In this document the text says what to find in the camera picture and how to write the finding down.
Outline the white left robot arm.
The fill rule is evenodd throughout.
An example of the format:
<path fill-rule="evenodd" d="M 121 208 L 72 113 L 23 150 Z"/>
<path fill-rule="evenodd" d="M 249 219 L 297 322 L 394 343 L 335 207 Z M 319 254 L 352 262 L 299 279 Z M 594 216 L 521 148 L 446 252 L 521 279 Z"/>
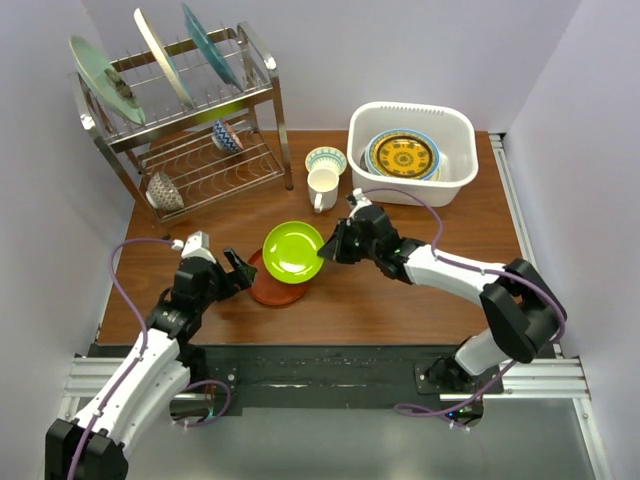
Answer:
<path fill-rule="evenodd" d="M 173 283 L 159 296 L 127 357 L 71 420 L 45 435 L 47 479 L 124 479 L 146 429 L 181 392 L 207 385 L 204 352 L 190 344 L 208 307 L 249 289 L 257 270 L 224 251 L 225 271 L 205 247 L 185 250 Z"/>

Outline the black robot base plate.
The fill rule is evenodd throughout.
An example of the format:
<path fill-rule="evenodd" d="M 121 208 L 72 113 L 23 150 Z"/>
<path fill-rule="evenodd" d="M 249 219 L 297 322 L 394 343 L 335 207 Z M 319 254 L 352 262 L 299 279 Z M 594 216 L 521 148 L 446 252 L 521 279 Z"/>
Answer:
<path fill-rule="evenodd" d="M 191 377 L 228 385 L 228 413 L 246 408 L 390 409 L 446 407 L 452 388 L 430 366 L 453 345 L 201 345 Z"/>

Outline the white fluted bottom plate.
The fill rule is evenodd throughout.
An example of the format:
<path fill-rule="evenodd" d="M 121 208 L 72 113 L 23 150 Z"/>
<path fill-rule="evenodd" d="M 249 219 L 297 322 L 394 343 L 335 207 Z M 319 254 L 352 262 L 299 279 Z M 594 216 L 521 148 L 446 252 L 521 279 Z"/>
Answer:
<path fill-rule="evenodd" d="M 363 171 L 366 171 L 368 173 L 371 172 L 371 169 L 369 168 L 369 165 L 367 163 L 367 148 L 363 150 L 362 155 L 360 157 L 360 168 Z"/>

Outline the red plate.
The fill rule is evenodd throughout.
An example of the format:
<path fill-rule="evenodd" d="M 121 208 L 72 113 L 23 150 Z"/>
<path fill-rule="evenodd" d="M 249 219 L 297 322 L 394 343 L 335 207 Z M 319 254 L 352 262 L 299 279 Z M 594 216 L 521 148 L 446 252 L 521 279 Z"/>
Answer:
<path fill-rule="evenodd" d="M 300 299 L 309 289 L 308 282 L 287 284 L 274 278 L 264 265 L 261 249 L 251 255 L 248 263 L 257 269 L 249 294 L 258 303 L 273 307 L 285 306 Z"/>

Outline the yellow patterned small plate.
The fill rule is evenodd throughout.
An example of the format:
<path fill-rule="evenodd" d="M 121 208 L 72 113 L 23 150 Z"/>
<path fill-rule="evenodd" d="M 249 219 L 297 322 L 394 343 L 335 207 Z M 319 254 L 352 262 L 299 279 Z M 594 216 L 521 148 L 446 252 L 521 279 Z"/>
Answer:
<path fill-rule="evenodd" d="M 436 166 L 434 150 L 418 136 L 391 134 L 372 145 L 372 164 L 387 176 L 421 179 Z"/>

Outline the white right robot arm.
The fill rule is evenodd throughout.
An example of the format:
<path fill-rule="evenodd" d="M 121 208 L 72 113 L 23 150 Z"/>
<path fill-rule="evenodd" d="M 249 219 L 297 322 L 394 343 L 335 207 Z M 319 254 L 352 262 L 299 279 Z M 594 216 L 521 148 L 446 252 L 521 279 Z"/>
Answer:
<path fill-rule="evenodd" d="M 377 205 L 359 206 L 339 220 L 318 255 L 340 264 L 370 260 L 392 280 L 437 288 L 480 306 L 486 329 L 425 371 L 430 383 L 459 393 L 469 392 L 485 371 L 504 361 L 532 362 L 565 331 L 565 309 L 530 262 L 448 256 L 400 235 Z"/>

